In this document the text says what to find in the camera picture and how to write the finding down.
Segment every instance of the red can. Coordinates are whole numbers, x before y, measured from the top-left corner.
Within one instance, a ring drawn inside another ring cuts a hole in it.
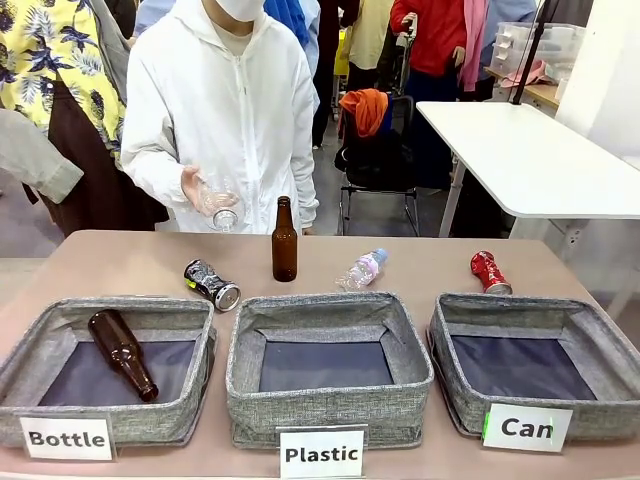
[[[471,272],[480,279],[484,293],[493,295],[511,295],[513,289],[504,279],[491,252],[481,251],[471,259]]]

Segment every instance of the orange cloth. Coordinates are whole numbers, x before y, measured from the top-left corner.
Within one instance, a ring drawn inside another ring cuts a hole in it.
[[[340,106],[354,116],[359,136],[372,137],[378,132],[387,113],[389,97],[374,88],[367,88],[348,92],[340,100]]]

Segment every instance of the white face mask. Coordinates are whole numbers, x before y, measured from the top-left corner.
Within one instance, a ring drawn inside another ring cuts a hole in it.
[[[218,5],[239,22],[253,22],[262,13],[265,0],[216,0]]]

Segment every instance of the white hooded jacket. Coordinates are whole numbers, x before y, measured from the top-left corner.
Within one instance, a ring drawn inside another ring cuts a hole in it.
[[[201,0],[178,0],[133,48],[127,90],[122,165],[181,231],[212,231],[182,192],[185,165],[231,184],[246,210],[239,233],[271,233],[281,195],[297,230],[312,225],[313,83],[287,27],[263,12],[236,57]]]

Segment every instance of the white label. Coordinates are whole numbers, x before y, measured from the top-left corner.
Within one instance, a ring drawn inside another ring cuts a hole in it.
[[[484,446],[559,452],[572,414],[571,410],[493,404],[484,432]]]
[[[50,460],[111,461],[107,420],[69,418],[20,418],[31,458]]]
[[[280,434],[280,477],[361,477],[364,431]]]

